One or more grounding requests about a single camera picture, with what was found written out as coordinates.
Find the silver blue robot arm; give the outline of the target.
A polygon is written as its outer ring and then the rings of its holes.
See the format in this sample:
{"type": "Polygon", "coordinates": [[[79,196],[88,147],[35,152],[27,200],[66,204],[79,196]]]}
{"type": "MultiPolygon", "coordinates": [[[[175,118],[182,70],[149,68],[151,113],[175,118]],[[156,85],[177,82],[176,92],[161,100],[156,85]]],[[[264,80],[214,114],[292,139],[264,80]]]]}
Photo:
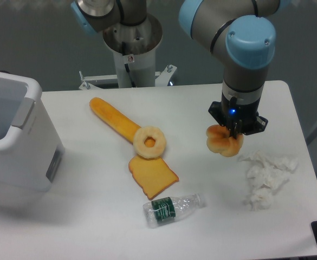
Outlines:
{"type": "MultiPolygon", "coordinates": [[[[184,1],[179,24],[224,66],[222,98],[209,113],[231,137],[263,132],[257,109],[275,54],[276,31],[268,16],[287,1],[184,1]]],[[[155,51],[163,29],[146,1],[72,1],[83,29],[102,33],[113,52],[121,88],[155,84],[155,51]]]]}

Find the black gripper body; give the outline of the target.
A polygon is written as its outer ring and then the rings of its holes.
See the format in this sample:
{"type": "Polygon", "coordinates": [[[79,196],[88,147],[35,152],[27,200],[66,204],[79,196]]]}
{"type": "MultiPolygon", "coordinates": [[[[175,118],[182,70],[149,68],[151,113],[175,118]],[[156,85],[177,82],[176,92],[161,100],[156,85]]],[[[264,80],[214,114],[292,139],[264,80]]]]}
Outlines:
{"type": "Polygon", "coordinates": [[[214,101],[208,112],[220,126],[230,130],[232,121],[243,121],[242,133],[252,135],[265,130],[268,120],[258,113],[262,90],[237,92],[231,89],[222,91],[220,102],[214,101]]]}

